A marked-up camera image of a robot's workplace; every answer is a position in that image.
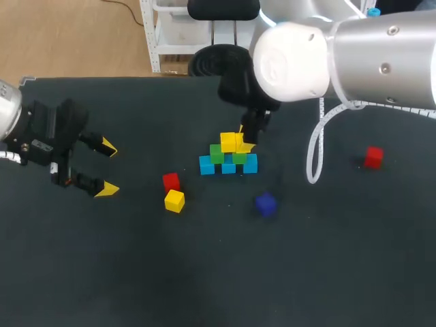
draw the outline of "black mat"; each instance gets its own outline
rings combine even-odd
[[[216,78],[40,79],[24,99],[72,97],[119,149],[78,146],[74,165],[121,190],[96,200],[46,169],[0,162],[0,326],[436,324],[436,121],[381,108],[326,130],[325,166],[305,178],[317,102],[283,106],[256,148],[257,175],[199,176],[198,156],[242,108]],[[384,167],[356,161],[368,145]],[[161,176],[178,172],[180,215]],[[279,199],[265,221],[253,197]]]

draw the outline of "dark blue cube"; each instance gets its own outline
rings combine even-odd
[[[277,201],[269,193],[258,196],[255,200],[255,205],[264,217],[269,217],[277,211]]]

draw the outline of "yellow cube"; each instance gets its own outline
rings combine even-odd
[[[222,153],[233,153],[236,152],[236,134],[231,133],[221,133],[221,152]]]
[[[165,209],[180,213],[185,205],[185,194],[171,189],[165,197]]]
[[[245,143],[243,133],[236,133],[236,153],[250,153],[255,144]]]

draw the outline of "silver robot arm segment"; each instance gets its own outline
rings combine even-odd
[[[255,76],[269,96],[436,109],[436,10],[375,18],[343,10],[336,20],[321,4],[354,7],[349,1],[295,2],[305,3],[303,19],[277,24],[252,44]]]
[[[14,129],[21,113],[20,90],[0,80],[0,141]]]

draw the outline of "wooden floor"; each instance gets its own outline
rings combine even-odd
[[[128,4],[142,22],[139,0]],[[101,0],[0,0],[0,79],[152,76],[144,29]]]

